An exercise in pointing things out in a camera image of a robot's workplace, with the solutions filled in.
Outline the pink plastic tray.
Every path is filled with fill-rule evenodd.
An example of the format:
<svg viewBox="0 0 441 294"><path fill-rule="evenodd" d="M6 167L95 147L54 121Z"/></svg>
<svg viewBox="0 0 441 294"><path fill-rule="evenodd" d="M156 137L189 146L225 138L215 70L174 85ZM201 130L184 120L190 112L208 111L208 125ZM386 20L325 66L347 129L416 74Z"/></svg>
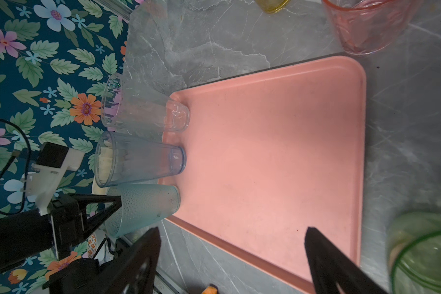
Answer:
<svg viewBox="0 0 441 294"><path fill-rule="evenodd" d="M311 294L304 247L319 229L360 261L366 74L332 56L174 92L189 127L164 134L186 167L169 221Z"/></svg>

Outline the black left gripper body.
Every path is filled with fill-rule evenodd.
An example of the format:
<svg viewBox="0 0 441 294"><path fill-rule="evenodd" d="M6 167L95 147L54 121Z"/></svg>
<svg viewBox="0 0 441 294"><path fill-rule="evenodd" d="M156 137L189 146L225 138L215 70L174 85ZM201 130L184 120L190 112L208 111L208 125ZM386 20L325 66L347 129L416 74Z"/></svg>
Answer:
<svg viewBox="0 0 441 294"><path fill-rule="evenodd" d="M87 204L87 195L70 194L48 205L57 259L68 257L73 247L88 239Z"/></svg>

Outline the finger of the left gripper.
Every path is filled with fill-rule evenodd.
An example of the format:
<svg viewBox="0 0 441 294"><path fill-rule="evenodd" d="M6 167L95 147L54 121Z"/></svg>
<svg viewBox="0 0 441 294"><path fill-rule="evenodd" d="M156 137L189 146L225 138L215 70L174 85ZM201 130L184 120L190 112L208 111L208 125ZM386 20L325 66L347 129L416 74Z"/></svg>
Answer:
<svg viewBox="0 0 441 294"><path fill-rule="evenodd" d="M73 199L77 201L78 205L78 216L75 220L75 239L77 241L86 240L122 207L121 196L74 194ZM88 217L86 209L88 205L92 204L97 204L102 208L93 216Z"/></svg>

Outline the teal frosted cup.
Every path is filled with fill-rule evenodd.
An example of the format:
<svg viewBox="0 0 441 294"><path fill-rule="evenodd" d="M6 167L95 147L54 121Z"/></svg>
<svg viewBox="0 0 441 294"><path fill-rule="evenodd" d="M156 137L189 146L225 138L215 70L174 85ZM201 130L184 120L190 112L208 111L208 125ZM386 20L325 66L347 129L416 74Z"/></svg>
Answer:
<svg viewBox="0 0 441 294"><path fill-rule="evenodd" d="M119 237L152 225L176 213L181 204L177 187L161 184L120 184L109 196L121 197L121 208L105 222L107 235Z"/></svg>

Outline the clear transparent cup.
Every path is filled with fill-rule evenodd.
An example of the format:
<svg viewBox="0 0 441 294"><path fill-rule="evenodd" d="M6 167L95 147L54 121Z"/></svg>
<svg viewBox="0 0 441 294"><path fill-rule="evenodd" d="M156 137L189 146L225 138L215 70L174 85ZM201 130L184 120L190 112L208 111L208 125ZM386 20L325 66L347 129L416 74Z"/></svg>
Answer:
<svg viewBox="0 0 441 294"><path fill-rule="evenodd" d="M119 73L105 84L101 110L105 127L134 132L183 132L191 118L184 104Z"/></svg>

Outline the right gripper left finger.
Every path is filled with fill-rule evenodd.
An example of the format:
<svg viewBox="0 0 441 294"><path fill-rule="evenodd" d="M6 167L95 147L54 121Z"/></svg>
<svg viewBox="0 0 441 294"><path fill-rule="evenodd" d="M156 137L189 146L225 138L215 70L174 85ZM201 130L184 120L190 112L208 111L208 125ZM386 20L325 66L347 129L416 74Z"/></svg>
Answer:
<svg viewBox="0 0 441 294"><path fill-rule="evenodd" d="M149 229L113 261L100 266L96 259L84 258L71 270L72 294L150 294L161 247L158 228Z"/></svg>

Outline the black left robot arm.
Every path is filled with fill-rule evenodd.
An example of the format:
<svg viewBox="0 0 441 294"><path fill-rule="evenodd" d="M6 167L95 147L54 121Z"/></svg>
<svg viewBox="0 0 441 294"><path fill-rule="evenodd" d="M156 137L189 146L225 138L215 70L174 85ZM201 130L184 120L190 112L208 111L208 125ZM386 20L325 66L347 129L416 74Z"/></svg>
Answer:
<svg viewBox="0 0 441 294"><path fill-rule="evenodd" d="M48 249L68 257L121 206L120 196L70 194L51 201L46 215L34 209L0 219L0 272Z"/></svg>

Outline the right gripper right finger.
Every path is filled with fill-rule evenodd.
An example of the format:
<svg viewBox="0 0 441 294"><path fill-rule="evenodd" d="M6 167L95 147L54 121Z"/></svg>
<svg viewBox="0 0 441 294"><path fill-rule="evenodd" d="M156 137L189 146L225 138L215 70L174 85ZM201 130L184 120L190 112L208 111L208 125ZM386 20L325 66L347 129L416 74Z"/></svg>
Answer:
<svg viewBox="0 0 441 294"><path fill-rule="evenodd" d="M386 294L315 227L305 235L305 251L317 294Z"/></svg>

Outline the blue transparent cup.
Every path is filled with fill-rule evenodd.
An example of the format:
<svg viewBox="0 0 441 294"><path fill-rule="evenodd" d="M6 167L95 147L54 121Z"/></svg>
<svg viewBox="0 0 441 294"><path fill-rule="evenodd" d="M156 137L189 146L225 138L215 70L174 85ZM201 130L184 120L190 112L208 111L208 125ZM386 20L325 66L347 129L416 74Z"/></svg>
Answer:
<svg viewBox="0 0 441 294"><path fill-rule="evenodd" d="M100 187L175 176L183 172L187 161L181 147L116 132L100 136L95 156L102 147L113 150L113 162L109 181L102 184L98 180Z"/></svg>

